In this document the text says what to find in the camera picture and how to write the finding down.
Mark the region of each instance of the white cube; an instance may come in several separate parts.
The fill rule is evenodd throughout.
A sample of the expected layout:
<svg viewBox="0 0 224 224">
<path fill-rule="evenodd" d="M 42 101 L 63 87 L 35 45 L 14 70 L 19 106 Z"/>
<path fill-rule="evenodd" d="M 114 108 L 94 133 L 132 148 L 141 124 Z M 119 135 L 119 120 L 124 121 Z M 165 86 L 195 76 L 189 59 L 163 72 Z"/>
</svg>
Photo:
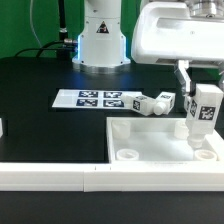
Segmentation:
<svg viewBox="0 0 224 224">
<path fill-rule="evenodd" d="M 154 108 L 154 113 L 157 115 L 168 114 L 175 103 L 175 93 L 162 92 L 156 98 L 157 104 Z"/>
<path fill-rule="evenodd" d="M 153 113 L 156 100 L 144 95 L 132 99 L 132 110 L 148 116 Z"/>
<path fill-rule="evenodd" d="M 186 124 L 192 134 L 212 134 L 223 92 L 215 85 L 198 84 L 187 113 Z"/>
</svg>

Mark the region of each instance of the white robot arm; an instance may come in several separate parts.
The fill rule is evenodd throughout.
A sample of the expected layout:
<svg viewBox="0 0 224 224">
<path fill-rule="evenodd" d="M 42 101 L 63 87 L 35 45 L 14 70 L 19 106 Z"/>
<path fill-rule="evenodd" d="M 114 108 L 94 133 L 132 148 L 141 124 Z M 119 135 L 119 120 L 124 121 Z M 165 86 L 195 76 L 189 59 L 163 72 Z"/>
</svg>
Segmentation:
<svg viewBox="0 0 224 224">
<path fill-rule="evenodd" d="M 224 21 L 222 0 L 149 2 L 143 0 L 133 41 L 137 63 L 175 65 L 187 105 L 188 143 L 200 148 L 212 134 L 224 90 Z M 219 68 L 219 87 L 194 84 L 187 68 Z"/>
</svg>

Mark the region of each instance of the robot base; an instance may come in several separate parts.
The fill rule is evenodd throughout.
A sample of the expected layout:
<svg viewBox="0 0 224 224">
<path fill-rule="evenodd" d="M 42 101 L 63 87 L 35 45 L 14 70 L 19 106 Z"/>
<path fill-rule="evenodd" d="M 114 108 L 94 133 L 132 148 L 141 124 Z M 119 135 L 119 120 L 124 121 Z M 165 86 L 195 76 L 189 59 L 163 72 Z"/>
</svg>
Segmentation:
<svg viewBox="0 0 224 224">
<path fill-rule="evenodd" d="M 130 63 L 113 66 L 113 67 L 97 67 L 97 66 L 88 66 L 85 64 L 78 64 L 78 63 L 74 63 L 73 61 L 73 68 L 75 70 L 80 70 L 80 71 L 83 71 L 86 73 L 92 73 L 92 74 L 113 74 L 113 73 L 129 70 Z"/>
</svg>

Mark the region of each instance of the white plastic tray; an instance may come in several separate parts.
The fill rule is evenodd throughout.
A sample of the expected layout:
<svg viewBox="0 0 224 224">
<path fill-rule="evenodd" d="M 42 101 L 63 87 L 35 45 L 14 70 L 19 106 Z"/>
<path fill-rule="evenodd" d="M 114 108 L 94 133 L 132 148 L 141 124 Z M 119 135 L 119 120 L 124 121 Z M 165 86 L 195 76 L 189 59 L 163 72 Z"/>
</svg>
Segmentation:
<svg viewBox="0 0 224 224">
<path fill-rule="evenodd" d="M 174 137 L 175 123 L 181 119 L 172 118 L 108 118 L 107 137 L 109 160 L 111 163 L 144 163 L 144 162 L 187 162 L 193 161 L 194 151 L 187 140 Z M 113 134 L 113 122 L 128 122 L 129 137 L 121 138 Z M 205 150 L 214 151 L 219 161 L 224 161 L 224 141 L 216 131 L 207 135 L 202 146 Z M 135 150 L 139 154 L 137 161 L 121 160 L 118 151 Z"/>
</svg>

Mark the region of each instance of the black table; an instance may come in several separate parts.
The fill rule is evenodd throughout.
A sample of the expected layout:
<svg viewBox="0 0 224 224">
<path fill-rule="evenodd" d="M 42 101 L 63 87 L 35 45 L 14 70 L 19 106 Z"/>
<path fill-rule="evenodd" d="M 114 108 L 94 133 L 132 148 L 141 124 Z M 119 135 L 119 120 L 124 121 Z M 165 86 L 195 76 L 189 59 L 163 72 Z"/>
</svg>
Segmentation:
<svg viewBox="0 0 224 224">
<path fill-rule="evenodd" d="M 192 79 L 217 83 L 205 70 Z M 0 60 L 0 162 L 108 163 L 107 117 L 132 111 L 52 109 L 59 89 L 177 93 L 169 117 L 185 117 L 173 68 L 132 64 L 129 71 L 94 75 L 56 59 Z M 224 106 L 216 130 L 224 137 Z M 0 223 L 223 223 L 222 192 L 0 192 Z"/>
</svg>

